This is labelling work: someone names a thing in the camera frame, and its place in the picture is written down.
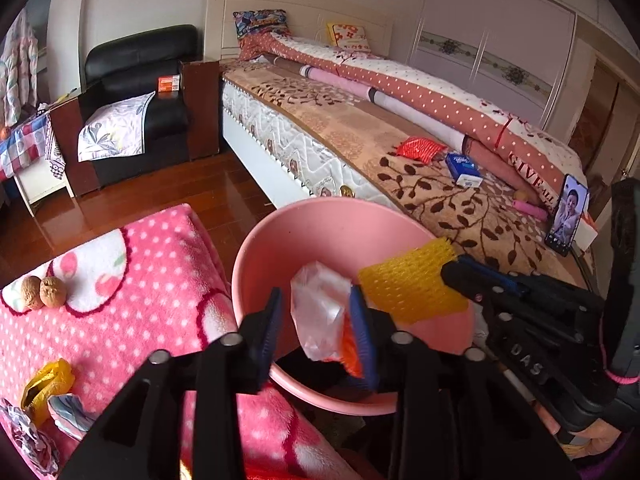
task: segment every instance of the phone screen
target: phone screen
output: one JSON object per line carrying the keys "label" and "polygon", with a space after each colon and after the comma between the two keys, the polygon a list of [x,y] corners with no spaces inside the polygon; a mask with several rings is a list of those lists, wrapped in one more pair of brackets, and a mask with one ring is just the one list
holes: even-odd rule
{"label": "phone screen", "polygon": [[574,241],[582,212],[589,207],[589,190],[573,175],[566,175],[562,193],[545,243],[565,256]]}

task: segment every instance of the sliding wardrobe door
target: sliding wardrobe door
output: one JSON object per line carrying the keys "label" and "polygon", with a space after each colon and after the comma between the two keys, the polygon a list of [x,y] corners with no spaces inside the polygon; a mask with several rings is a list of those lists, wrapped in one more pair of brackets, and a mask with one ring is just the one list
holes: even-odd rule
{"label": "sliding wardrobe door", "polygon": [[496,0],[469,91],[542,126],[571,49],[575,15],[549,0]]}
{"label": "sliding wardrobe door", "polygon": [[410,65],[468,87],[495,0],[426,0]]}

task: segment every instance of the person on phone screen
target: person on phone screen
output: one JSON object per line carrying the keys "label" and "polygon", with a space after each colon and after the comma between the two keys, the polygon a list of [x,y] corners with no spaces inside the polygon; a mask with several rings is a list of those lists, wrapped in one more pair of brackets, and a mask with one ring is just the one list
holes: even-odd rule
{"label": "person on phone screen", "polygon": [[569,245],[575,226],[580,220],[580,212],[576,211],[578,205],[578,192],[575,189],[569,191],[566,200],[561,201],[560,209],[554,220],[551,232],[558,237],[560,243]]}

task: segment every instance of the metal screw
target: metal screw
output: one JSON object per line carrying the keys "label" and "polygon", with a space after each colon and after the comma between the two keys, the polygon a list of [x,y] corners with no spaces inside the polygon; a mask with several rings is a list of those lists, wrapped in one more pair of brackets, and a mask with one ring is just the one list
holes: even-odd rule
{"label": "metal screw", "polygon": [[467,348],[465,350],[465,357],[470,361],[484,361],[486,354],[479,348]]}
{"label": "metal screw", "polygon": [[401,330],[399,330],[398,332],[394,332],[394,334],[391,336],[391,341],[393,341],[397,345],[408,345],[413,340],[414,336],[412,336],[408,332],[402,332]]}
{"label": "metal screw", "polygon": [[149,356],[149,362],[153,365],[161,365],[169,360],[171,354],[167,350],[156,350]]}
{"label": "metal screw", "polygon": [[220,338],[222,346],[236,346],[242,342],[242,336],[238,332],[230,332]]}

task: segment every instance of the orange box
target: orange box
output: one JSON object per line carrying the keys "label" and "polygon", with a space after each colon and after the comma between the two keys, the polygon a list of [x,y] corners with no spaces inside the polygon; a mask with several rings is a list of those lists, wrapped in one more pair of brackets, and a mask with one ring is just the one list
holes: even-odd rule
{"label": "orange box", "polygon": [[180,75],[161,75],[158,78],[158,92],[176,92],[180,89]]}

